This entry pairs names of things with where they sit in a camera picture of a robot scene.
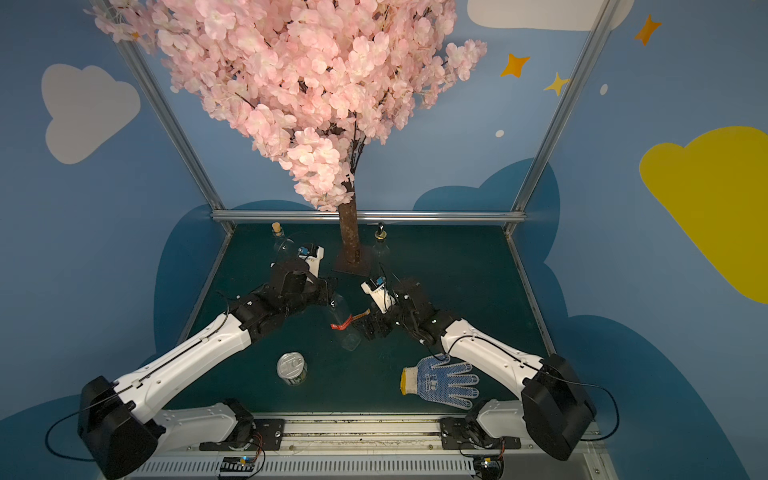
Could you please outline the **cork stoppered glass bottle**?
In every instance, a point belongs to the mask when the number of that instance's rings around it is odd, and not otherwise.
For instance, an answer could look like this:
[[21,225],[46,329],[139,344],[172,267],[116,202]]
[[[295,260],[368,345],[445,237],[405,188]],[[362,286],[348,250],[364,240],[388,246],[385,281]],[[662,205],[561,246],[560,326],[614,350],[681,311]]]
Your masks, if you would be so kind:
[[274,261],[280,262],[294,258],[297,255],[298,247],[285,233],[282,225],[279,222],[273,222],[271,230],[274,238]]

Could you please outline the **clear square glass bottle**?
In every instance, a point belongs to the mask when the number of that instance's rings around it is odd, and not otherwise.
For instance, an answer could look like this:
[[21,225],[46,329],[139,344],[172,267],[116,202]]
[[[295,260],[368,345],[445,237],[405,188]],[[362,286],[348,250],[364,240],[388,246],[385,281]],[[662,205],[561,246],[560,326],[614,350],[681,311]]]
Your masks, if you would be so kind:
[[383,261],[390,254],[390,248],[387,243],[388,233],[385,224],[380,222],[374,233],[373,253],[378,261]]

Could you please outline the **black capped glass bottle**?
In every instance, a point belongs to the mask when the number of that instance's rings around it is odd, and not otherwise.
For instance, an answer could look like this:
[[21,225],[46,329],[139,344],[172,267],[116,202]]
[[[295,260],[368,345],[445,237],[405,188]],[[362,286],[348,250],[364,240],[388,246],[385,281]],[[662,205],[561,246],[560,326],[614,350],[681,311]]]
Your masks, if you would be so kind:
[[334,293],[330,297],[326,314],[334,340],[338,345],[349,352],[356,350],[361,343],[361,336],[352,326],[353,316],[344,297]]

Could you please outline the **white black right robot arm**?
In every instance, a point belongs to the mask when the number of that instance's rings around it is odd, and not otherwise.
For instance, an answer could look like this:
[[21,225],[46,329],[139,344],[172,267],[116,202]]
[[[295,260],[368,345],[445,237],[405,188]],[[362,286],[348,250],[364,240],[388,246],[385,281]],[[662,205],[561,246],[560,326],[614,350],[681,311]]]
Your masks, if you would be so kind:
[[436,309],[416,281],[388,288],[383,278],[369,279],[361,289],[373,302],[374,329],[386,334],[401,327],[430,353],[403,369],[401,393],[468,411],[471,444],[530,439],[565,461],[582,442],[597,409],[563,357],[528,354]]

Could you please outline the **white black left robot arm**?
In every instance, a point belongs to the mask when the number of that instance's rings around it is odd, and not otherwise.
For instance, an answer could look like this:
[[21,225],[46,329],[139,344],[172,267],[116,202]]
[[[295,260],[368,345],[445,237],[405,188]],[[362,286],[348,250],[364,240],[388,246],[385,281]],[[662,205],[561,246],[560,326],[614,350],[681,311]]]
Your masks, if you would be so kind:
[[234,399],[173,414],[166,405],[219,363],[263,339],[312,305],[327,306],[335,281],[319,274],[322,254],[272,264],[267,283],[228,304],[208,326],[163,356],[80,393],[77,434],[107,479],[121,479],[154,454],[184,446],[258,447],[254,417]]

